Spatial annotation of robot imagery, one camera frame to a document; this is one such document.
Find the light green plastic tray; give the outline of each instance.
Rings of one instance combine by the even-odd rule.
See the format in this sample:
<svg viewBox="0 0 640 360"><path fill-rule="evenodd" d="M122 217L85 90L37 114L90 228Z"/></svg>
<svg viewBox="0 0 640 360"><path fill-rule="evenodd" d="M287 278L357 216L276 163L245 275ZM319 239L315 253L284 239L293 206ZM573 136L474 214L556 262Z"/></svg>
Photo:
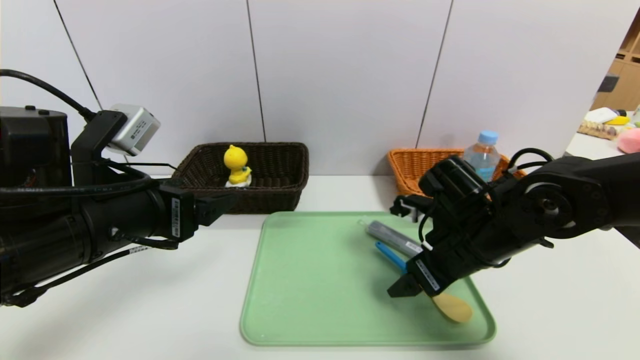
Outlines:
<svg viewBox="0 0 640 360"><path fill-rule="evenodd" d="M262 226L241 318L260 346L475 345L495 322L471 279L447 291L473 308L469 323L443 317L426 295L392 299L401 275L358 219L417 237L417 226L386 213L275 213Z"/></svg>

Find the pink plush toy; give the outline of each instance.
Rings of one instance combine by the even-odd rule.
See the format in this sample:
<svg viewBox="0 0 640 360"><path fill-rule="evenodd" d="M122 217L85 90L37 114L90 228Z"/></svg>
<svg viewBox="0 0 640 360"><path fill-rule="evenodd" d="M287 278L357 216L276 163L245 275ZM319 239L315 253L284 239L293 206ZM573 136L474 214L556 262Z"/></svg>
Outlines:
<svg viewBox="0 0 640 360"><path fill-rule="evenodd" d="M618 136L618 148L631 154L640 152L640 129L629 129Z"/></svg>

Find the brown wicker basket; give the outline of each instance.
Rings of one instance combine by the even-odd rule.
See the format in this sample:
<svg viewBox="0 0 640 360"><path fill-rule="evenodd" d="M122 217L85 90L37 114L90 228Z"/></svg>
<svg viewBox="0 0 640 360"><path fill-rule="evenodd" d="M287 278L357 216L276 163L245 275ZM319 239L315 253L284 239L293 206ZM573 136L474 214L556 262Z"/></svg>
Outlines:
<svg viewBox="0 0 640 360"><path fill-rule="evenodd" d="M246 188L225 188L230 170L224 164L229 145L241 147L248 157L252 183ZM207 143L196 146L182 160L172 178L197 197L241 194L230 214L270 214L292 211L309 177L309 151L303 143Z"/></svg>
<svg viewBox="0 0 640 360"><path fill-rule="evenodd" d="M424 173L436 165L440 160L444 160L451 155L462 157L464 149L395 149L388 154L389 163L394 169L398 193L400 195L422 195L422 190L418 187L418 181ZM509 159L502 155L500 163L495 167L493 179L502 176L502 171L509 164ZM516 177L526 175L519 170Z"/></svg>

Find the blue bottle cap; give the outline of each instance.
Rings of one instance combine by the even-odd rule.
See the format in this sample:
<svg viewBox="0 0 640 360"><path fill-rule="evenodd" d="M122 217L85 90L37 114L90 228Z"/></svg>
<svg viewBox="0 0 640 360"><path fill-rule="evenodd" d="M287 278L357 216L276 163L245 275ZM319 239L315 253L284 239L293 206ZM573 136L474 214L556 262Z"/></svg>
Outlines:
<svg viewBox="0 0 640 360"><path fill-rule="evenodd" d="M498 142L498 133L489 130L481 131L480 136L478 136L478 142L495 145Z"/></svg>

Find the yellow toy figure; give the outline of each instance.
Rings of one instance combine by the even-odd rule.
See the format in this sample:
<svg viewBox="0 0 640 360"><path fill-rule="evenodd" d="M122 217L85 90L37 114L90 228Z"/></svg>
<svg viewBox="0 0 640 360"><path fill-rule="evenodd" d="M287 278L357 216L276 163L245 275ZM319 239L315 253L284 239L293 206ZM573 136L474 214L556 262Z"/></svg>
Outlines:
<svg viewBox="0 0 640 360"><path fill-rule="evenodd" d="M233 145L225 152L225 166L231 170L226 188L242 188L251 185L251 169L246 166L244 150Z"/></svg>

